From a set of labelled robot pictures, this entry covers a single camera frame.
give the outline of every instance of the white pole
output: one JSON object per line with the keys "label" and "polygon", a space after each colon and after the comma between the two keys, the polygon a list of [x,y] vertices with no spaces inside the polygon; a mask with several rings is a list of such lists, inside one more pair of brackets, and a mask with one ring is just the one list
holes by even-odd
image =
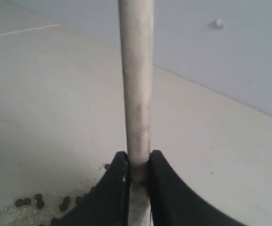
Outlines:
{"label": "white pole", "polygon": [[119,0],[127,152],[136,183],[148,176],[153,5],[153,0]]}

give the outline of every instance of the small debris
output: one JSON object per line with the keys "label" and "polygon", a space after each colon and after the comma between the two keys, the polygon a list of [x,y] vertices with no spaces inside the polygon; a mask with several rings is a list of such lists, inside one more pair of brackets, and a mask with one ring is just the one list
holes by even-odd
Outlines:
{"label": "small debris", "polygon": [[71,203],[71,198],[70,198],[69,196],[66,196],[66,197],[63,199],[62,203],[63,203],[64,205],[67,205],[67,206],[68,206],[68,205]]}
{"label": "small debris", "polygon": [[66,211],[68,209],[68,205],[65,205],[64,203],[59,205],[59,210],[61,212]]}
{"label": "small debris", "polygon": [[24,200],[23,199],[18,199],[15,201],[15,207],[21,207],[24,205]]}
{"label": "small debris", "polygon": [[76,203],[76,205],[78,205],[79,203],[81,203],[83,201],[83,198],[81,197],[81,196],[77,196],[76,198],[75,198],[75,203]]}
{"label": "small debris", "polygon": [[43,200],[43,196],[42,196],[42,194],[36,194],[36,195],[34,196],[34,199],[35,199],[36,201],[42,201],[42,200]]}
{"label": "small debris", "polygon": [[109,164],[107,163],[107,164],[105,164],[104,165],[104,168],[106,169],[106,170],[108,170],[108,168],[109,168]]}
{"label": "small debris", "polygon": [[36,207],[40,210],[44,207],[44,205],[45,205],[45,202],[43,200],[38,200],[36,203]]}
{"label": "small debris", "polygon": [[51,220],[51,226],[56,225],[58,221],[59,221],[58,218],[52,218],[52,220]]}
{"label": "small debris", "polygon": [[30,198],[25,198],[25,199],[24,199],[24,205],[25,205],[25,206],[31,205],[31,199],[30,199]]}

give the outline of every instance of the white floor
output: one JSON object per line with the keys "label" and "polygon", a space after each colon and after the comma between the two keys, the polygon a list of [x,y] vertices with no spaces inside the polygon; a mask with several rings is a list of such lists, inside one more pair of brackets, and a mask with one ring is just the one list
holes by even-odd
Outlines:
{"label": "white floor", "polygon": [[[2,1],[0,15],[0,209],[90,187],[126,149],[119,51]],[[272,226],[272,118],[154,73],[152,149],[215,207]]]}

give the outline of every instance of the dark pellet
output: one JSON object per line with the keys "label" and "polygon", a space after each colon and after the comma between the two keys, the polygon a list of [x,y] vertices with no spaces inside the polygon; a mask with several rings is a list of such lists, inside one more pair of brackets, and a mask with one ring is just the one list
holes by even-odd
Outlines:
{"label": "dark pellet", "polygon": [[52,220],[51,220],[51,226],[56,225],[57,222],[58,222],[58,218],[52,218]]}
{"label": "dark pellet", "polygon": [[68,209],[68,205],[65,205],[63,203],[59,205],[59,210],[61,212],[66,211],[67,209]]}
{"label": "dark pellet", "polygon": [[18,199],[15,201],[15,207],[20,207],[24,205],[24,200]]}
{"label": "dark pellet", "polygon": [[109,164],[105,164],[104,168],[107,170],[109,168]]}
{"label": "dark pellet", "polygon": [[71,198],[69,196],[65,197],[62,203],[68,206],[71,203]]}
{"label": "dark pellet", "polygon": [[42,194],[36,194],[36,195],[34,196],[34,199],[35,199],[36,201],[42,201],[42,200],[43,200],[43,196],[42,196]]}
{"label": "dark pellet", "polygon": [[31,205],[31,199],[30,198],[25,198],[24,199],[24,205],[25,206]]}
{"label": "dark pellet", "polygon": [[44,207],[44,205],[45,205],[45,202],[44,202],[43,200],[39,200],[39,201],[37,201],[37,203],[36,203],[36,207],[37,207],[38,209],[40,209],[40,210]]}
{"label": "dark pellet", "polygon": [[76,198],[75,198],[75,203],[76,203],[76,205],[78,205],[79,203],[81,203],[83,201],[83,198],[81,197],[81,196],[77,196]]}

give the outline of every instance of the scratch on floor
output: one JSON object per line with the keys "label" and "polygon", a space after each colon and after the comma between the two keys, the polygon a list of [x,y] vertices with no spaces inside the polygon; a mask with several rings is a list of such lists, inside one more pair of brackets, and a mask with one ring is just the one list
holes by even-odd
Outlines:
{"label": "scratch on floor", "polygon": [[16,122],[12,122],[12,121],[2,120],[2,119],[0,119],[0,121],[6,122],[6,123],[9,123],[9,124],[12,124],[12,125],[16,125],[16,126],[21,126],[21,124],[18,124]]}

